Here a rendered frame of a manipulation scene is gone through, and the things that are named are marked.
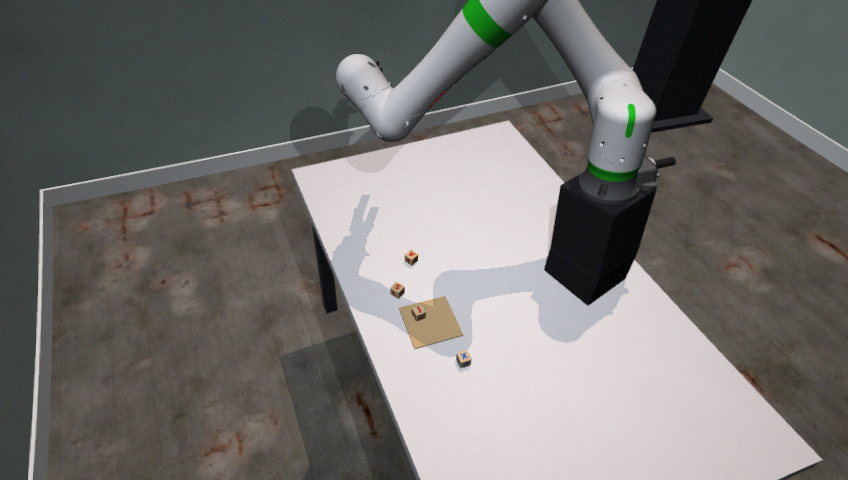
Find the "tan flat mat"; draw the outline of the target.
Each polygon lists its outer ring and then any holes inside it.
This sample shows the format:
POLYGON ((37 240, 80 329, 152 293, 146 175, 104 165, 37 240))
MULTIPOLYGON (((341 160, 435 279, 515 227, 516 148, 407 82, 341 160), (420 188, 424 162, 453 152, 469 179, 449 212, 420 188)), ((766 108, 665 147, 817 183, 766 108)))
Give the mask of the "tan flat mat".
POLYGON ((414 349, 464 336, 446 296, 399 308, 414 349), (426 318, 414 319, 412 307, 422 304, 426 318))

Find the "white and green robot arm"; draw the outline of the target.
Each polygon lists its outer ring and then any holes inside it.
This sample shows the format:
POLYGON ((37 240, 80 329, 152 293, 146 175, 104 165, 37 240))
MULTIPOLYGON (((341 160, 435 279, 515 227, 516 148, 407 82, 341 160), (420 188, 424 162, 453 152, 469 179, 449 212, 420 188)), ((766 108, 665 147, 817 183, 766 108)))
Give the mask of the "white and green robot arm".
POLYGON ((639 190, 656 191, 658 168, 675 165, 676 159, 645 156, 655 104, 578 0, 469 0, 395 88, 363 54, 341 61, 337 85, 380 139, 400 141, 449 88, 532 17, 566 62, 588 103, 593 130, 580 191, 604 204, 630 202, 639 190))

